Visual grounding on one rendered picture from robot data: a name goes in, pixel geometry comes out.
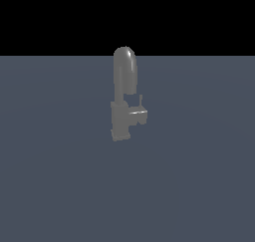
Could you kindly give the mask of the grey faucet with curved spout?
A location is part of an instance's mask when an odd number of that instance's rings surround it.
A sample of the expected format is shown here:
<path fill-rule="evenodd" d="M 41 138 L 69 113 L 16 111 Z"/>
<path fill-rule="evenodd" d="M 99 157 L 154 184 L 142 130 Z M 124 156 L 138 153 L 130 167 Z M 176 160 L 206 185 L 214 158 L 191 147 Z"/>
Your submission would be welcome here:
<path fill-rule="evenodd" d="M 129 139 L 128 103 L 124 95 L 134 95 L 137 86 L 137 66 L 133 51 L 120 47 L 114 52 L 115 100 L 111 102 L 113 141 Z"/>

